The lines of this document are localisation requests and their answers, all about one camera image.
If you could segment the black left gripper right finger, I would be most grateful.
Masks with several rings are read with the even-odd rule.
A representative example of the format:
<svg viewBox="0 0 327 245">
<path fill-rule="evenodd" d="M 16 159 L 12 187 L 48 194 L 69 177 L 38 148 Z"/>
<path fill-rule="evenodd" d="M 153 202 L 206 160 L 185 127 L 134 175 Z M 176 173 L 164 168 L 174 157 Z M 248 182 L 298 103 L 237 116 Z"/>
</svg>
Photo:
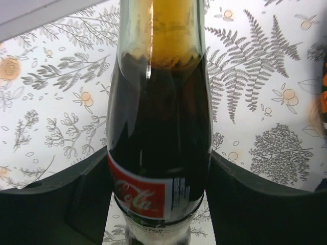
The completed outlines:
<svg viewBox="0 0 327 245">
<path fill-rule="evenodd" d="M 206 196 L 216 244 L 326 244 L 326 179 L 280 185 L 212 153 Z"/>
</svg>

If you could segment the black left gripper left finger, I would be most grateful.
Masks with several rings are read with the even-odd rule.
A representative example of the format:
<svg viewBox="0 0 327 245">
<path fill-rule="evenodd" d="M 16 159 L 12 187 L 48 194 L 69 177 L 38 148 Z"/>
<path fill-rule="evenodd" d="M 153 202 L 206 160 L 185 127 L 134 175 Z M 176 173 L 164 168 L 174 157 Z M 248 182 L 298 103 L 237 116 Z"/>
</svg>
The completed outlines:
<svg viewBox="0 0 327 245">
<path fill-rule="evenodd" d="M 1 244 L 102 244 L 112 187 L 103 147 L 23 189 L 1 191 Z"/>
</svg>

